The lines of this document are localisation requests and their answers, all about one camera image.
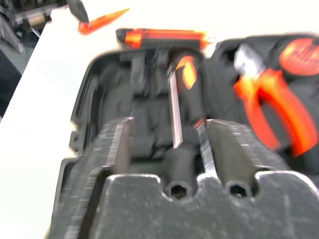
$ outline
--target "pliers handle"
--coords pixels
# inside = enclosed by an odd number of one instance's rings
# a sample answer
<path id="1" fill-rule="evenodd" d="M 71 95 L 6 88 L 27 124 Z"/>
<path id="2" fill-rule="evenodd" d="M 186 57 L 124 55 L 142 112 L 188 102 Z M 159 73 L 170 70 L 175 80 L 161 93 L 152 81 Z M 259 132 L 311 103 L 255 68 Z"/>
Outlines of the pliers handle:
<path id="1" fill-rule="evenodd" d="M 300 100 L 290 91 L 282 71 L 267 69 L 259 78 L 242 76 L 234 85 L 242 99 L 248 121 L 260 140 L 270 149 L 280 146 L 260 106 L 260 99 L 268 102 L 292 139 L 294 156 L 300 156 L 318 143 L 316 125 Z"/>

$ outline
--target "orange handle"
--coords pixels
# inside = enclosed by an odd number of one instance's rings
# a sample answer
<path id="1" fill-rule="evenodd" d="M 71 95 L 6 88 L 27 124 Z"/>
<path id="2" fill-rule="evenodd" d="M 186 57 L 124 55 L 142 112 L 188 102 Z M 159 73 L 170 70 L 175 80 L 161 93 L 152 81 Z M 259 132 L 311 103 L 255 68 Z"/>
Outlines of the orange handle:
<path id="1" fill-rule="evenodd" d="M 187 105 L 188 122 L 192 125 L 206 118 L 203 103 L 202 78 L 198 72 L 199 60 L 188 53 L 173 58 L 178 96 Z"/>
<path id="2" fill-rule="evenodd" d="M 294 155 L 299 156 L 315 146 L 318 143 L 316 125 L 307 109 L 290 91 L 282 71 L 267 69 L 259 81 L 261 97 L 272 105 L 287 128 Z"/>
<path id="3" fill-rule="evenodd" d="M 234 85 L 234 90 L 244 103 L 249 124 L 258 138 L 270 149 L 276 150 L 280 143 L 269 126 L 259 103 L 260 81 L 243 76 Z"/>
<path id="4" fill-rule="evenodd" d="M 90 34 L 93 31 L 96 31 L 98 29 L 100 29 L 103 26 L 106 26 L 110 23 L 112 23 L 113 21 L 115 21 L 117 18 L 119 18 L 120 16 L 122 16 L 124 13 L 126 13 L 128 10 L 130 10 L 129 8 L 121 10 L 121 11 L 117 11 L 108 15 L 104 15 L 101 16 L 89 23 L 83 23 L 80 22 L 79 23 L 79 27 L 78 27 L 78 31 L 82 34 Z"/>
<path id="5" fill-rule="evenodd" d="M 208 44 L 206 33 L 203 31 L 194 30 L 170 30 L 170 29 L 150 29 L 136 28 L 127 32 L 125 43 L 133 48 L 141 47 L 144 39 L 156 40 L 198 40 L 200 48 L 206 47 Z"/>

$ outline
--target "black plastic tool case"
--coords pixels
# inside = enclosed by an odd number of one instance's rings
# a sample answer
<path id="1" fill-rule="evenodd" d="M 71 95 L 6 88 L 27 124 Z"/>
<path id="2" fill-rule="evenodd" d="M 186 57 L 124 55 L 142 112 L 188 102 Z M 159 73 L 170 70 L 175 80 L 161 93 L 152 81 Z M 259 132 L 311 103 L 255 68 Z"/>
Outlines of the black plastic tool case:
<path id="1" fill-rule="evenodd" d="M 211 59 L 176 48 L 95 59 L 72 114 L 78 130 L 70 147 L 79 156 L 62 162 L 49 238 L 317 238 L 317 187 L 287 166 L 288 153 L 279 152 L 282 159 L 243 125 L 232 92 L 238 75 L 231 61 L 239 44 L 249 42 L 266 59 L 282 39 L 225 41 Z M 172 55 L 185 50 L 200 60 L 207 118 L 221 119 L 206 123 L 219 179 L 203 174 L 198 136 L 183 102 L 187 147 L 182 159 L 171 151 L 166 70 Z M 133 85 L 143 78 L 146 85 Z M 168 191 L 172 181 L 188 186 Z"/>

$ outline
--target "metal tool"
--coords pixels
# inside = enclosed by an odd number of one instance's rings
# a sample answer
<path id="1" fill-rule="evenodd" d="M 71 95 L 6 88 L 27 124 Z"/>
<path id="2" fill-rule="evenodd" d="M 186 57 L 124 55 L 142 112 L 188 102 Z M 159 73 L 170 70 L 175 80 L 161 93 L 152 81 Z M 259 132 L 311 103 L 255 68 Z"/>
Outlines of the metal tool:
<path id="1" fill-rule="evenodd" d="M 176 65 L 179 97 L 187 103 L 189 122 L 194 125 L 198 133 L 205 172 L 217 178 L 209 136 L 205 128 L 206 113 L 202 101 L 202 81 L 197 70 L 199 62 L 196 57 L 188 53 L 177 56 L 173 62 Z"/>
<path id="2" fill-rule="evenodd" d="M 171 129 L 173 134 L 173 148 L 178 148 L 183 143 L 183 135 L 181 130 L 179 102 L 177 94 L 176 76 L 172 65 L 169 66 L 168 71 L 169 84 L 169 102 L 170 102 L 170 116 Z"/>
<path id="3" fill-rule="evenodd" d="M 206 130 L 214 148 L 219 179 L 225 191 L 232 195 L 256 195 L 257 172 L 289 170 L 284 160 L 262 144 L 247 125 L 208 119 Z"/>
<path id="4" fill-rule="evenodd" d="M 129 145 L 132 123 L 133 118 L 119 118 L 103 125 L 102 130 L 92 142 L 90 149 L 86 151 L 88 154 L 84 153 L 82 155 L 85 161 L 86 158 L 92 157 L 89 159 L 90 163 L 85 163 L 83 168 L 73 172 L 72 177 L 75 179 L 76 187 L 73 187 L 72 184 L 67 184 L 64 187 L 64 190 L 71 194 L 74 194 L 78 188 L 83 189 L 81 196 L 75 198 L 71 196 L 63 202 L 63 205 L 59 205 L 58 208 L 55 207 L 58 211 L 53 212 L 54 216 L 59 213 L 65 213 L 65 208 L 68 208 L 72 211 L 71 214 L 74 214 L 77 218 L 77 220 L 70 222 L 71 224 L 76 224 L 78 220 L 85 220 L 86 212 L 79 209 L 86 207 L 92 197 L 100 197 L 98 192 L 101 192 L 102 188 L 98 186 L 99 189 L 96 190 L 97 183 L 105 181 L 105 178 L 109 175 L 127 172 L 131 163 Z M 92 204 L 90 208 L 96 211 L 97 206 L 98 204 Z M 67 230 L 72 230 L 72 226 L 56 220 L 51 224 L 49 238 L 52 238 L 50 235 L 55 232 Z M 85 238 L 89 237 L 88 231 L 87 233 L 74 231 L 74 235 L 76 237 L 79 237 L 79 235 Z"/>
<path id="5" fill-rule="evenodd" d="M 166 151 L 163 167 L 165 168 L 164 192 L 173 199 L 189 199 L 197 190 L 195 170 L 196 149 L 187 143 Z"/>
<path id="6" fill-rule="evenodd" d="M 244 102 L 251 127 L 264 144 L 273 150 L 280 146 L 263 114 L 260 99 L 268 102 L 278 113 L 292 139 L 296 157 L 318 143 L 318 130 L 312 116 L 290 91 L 282 71 L 267 68 L 261 57 L 247 44 L 242 44 L 235 53 L 234 68 L 241 75 L 234 90 Z"/>
<path id="7" fill-rule="evenodd" d="M 200 155 L 203 161 L 205 173 L 209 173 L 210 176 L 218 178 L 214 157 L 209 142 L 209 136 L 205 127 L 205 120 L 200 122 L 200 124 L 197 125 L 195 128 L 198 132 Z"/>

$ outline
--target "white table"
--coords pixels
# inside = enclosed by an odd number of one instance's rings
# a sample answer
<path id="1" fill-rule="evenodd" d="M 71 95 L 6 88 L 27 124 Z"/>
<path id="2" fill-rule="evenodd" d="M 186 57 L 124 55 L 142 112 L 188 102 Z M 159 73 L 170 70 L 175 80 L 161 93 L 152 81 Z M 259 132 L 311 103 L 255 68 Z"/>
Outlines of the white table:
<path id="1" fill-rule="evenodd" d="M 221 1 L 213 7 L 203 0 L 83 2 L 90 19 L 131 10 L 89 36 L 77 32 L 69 9 L 52 12 L 0 124 L 0 238 L 45 236 L 60 162 L 69 154 L 70 117 L 81 81 L 94 58 L 119 49 L 118 27 L 192 28 L 219 39 L 319 31 L 315 0 L 263 1 L 266 6 L 255 0 Z"/>

